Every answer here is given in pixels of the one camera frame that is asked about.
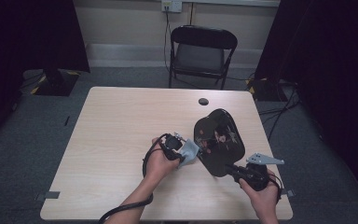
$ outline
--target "black folding chair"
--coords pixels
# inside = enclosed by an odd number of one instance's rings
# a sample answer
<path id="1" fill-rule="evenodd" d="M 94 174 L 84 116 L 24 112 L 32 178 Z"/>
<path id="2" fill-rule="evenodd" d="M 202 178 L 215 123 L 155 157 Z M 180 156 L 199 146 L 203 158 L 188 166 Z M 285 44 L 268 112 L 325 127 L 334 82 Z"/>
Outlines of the black folding chair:
<path id="1" fill-rule="evenodd" d="M 215 84 L 222 79 L 222 90 L 237 44 L 237 37 L 227 30 L 195 25 L 175 28 L 171 33 L 169 88 L 172 75 L 176 78 L 176 74 L 181 74 L 216 78 Z"/>

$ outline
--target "gray carpet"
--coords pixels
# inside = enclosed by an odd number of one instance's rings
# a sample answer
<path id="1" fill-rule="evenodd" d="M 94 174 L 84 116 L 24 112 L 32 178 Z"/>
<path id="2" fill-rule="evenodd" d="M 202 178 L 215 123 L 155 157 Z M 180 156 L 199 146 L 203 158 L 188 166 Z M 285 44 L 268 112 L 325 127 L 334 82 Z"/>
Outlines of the gray carpet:
<path id="1" fill-rule="evenodd" d="M 225 90 L 245 91 L 245 82 L 234 78 L 245 79 L 253 72 L 230 69 Z M 28 71 L 24 76 L 38 73 Z M 211 79 L 182 80 L 192 85 L 174 80 L 172 87 L 219 89 Z M 24 85 L 33 81 L 31 78 Z M 49 190 L 91 87 L 167 88 L 168 75 L 162 67 L 92 68 L 90 74 L 81 74 L 69 97 L 32 95 L 33 86 L 22 89 L 17 110 L 0 128 L 0 223 L 50 223 L 40 218 L 43 203 L 35 198 Z M 291 88 L 284 90 L 289 96 Z M 256 102 L 260 112 L 284 104 Z M 267 135 L 276 119 L 269 119 L 273 115 L 261 116 Z M 290 198 L 294 217 L 282 223 L 358 223 L 358 183 L 340 157 L 321 141 L 317 127 L 300 104 L 281 115 L 270 137 L 274 156 L 286 162 L 279 167 L 284 184 L 296 194 Z"/>

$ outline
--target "black curtain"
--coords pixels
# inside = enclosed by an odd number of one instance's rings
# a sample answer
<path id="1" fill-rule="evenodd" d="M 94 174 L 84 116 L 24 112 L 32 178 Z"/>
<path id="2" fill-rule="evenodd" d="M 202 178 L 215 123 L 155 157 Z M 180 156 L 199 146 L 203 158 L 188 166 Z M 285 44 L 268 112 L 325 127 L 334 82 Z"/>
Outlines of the black curtain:
<path id="1" fill-rule="evenodd" d="M 24 71 L 44 68 L 90 71 L 72 0 L 0 0 L 0 123 Z"/>
<path id="2" fill-rule="evenodd" d="M 324 141 L 358 180 L 358 1 L 281 0 L 257 71 L 298 83 Z"/>

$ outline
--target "wooden table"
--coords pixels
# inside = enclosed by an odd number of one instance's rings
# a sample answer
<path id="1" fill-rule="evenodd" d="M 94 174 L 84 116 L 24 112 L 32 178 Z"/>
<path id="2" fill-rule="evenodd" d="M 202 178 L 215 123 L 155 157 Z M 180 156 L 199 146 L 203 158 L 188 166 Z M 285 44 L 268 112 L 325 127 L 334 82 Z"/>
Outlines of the wooden table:
<path id="1" fill-rule="evenodd" d="M 199 98 L 209 100 L 200 105 Z M 247 91 L 202 91 L 94 87 L 83 106 L 41 217 L 46 220 L 96 220 L 117 207 L 137 187 L 142 163 L 154 137 L 180 133 L 193 139 L 196 122 L 216 108 L 234 118 L 246 147 L 272 157 L 269 143 Z M 279 172 L 276 165 L 268 168 Z M 166 177 L 141 220 L 257 219 L 247 195 L 232 176 L 213 177 L 196 159 Z M 293 215 L 285 195 L 278 219 Z"/>

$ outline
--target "white wall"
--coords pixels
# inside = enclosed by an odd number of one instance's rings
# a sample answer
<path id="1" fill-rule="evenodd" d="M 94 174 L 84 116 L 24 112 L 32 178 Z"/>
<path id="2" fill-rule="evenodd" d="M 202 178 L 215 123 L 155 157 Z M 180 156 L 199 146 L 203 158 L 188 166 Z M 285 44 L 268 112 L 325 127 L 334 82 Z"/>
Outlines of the white wall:
<path id="1" fill-rule="evenodd" d="M 132 49 L 164 46 L 166 14 L 161 12 L 160 1 L 74 0 L 74 3 L 87 44 L 132 46 Z M 169 21 L 171 29 L 190 23 L 227 29 L 239 40 L 237 58 L 250 54 L 254 58 L 245 63 L 257 64 L 276 11 L 277 7 L 184 2 L 183 12 L 169 13 Z"/>

